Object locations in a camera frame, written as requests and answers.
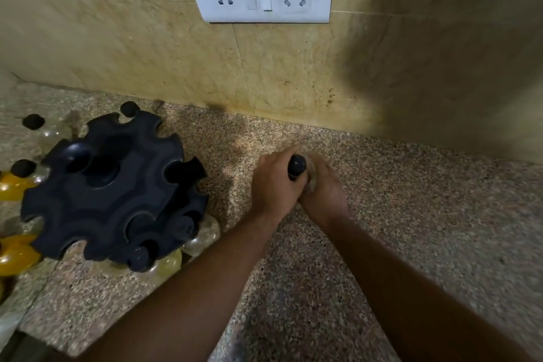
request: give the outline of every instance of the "hand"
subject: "hand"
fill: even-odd
[[[314,223],[325,232],[334,222],[352,220],[347,193],[336,172],[318,153],[310,155],[316,171],[314,191],[302,195],[300,204]]]
[[[307,170],[295,182],[288,178],[288,162],[297,150],[298,146],[292,146],[282,152],[263,154],[253,171],[251,211],[266,216],[275,226],[295,207],[307,183]]]

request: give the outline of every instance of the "gear-shaped black tray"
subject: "gear-shaped black tray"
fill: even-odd
[[[177,134],[156,135],[159,116],[133,102],[121,110],[129,122],[106,114],[87,123],[84,138],[60,141],[43,161],[47,179],[25,192],[22,219],[44,219],[32,243],[42,255],[60,259],[86,240],[86,259],[142,272],[197,233],[207,206],[196,189],[204,167],[197,158],[184,162]]]

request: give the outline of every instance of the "person's left hand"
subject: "person's left hand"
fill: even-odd
[[[263,154],[253,171],[251,211],[266,216],[275,226],[295,207],[309,177],[306,170],[294,182],[288,178],[288,162],[297,150],[296,145],[282,152]]]

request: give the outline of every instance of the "person's right arm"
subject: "person's right arm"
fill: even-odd
[[[300,203],[342,256],[402,361],[532,360],[357,226],[334,170],[317,154],[311,159],[316,188]]]

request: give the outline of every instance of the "forearm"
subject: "forearm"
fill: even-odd
[[[246,215],[115,324],[83,355],[114,362],[205,361],[276,224]]]
[[[403,361],[530,360],[516,343],[352,221],[326,229]]]

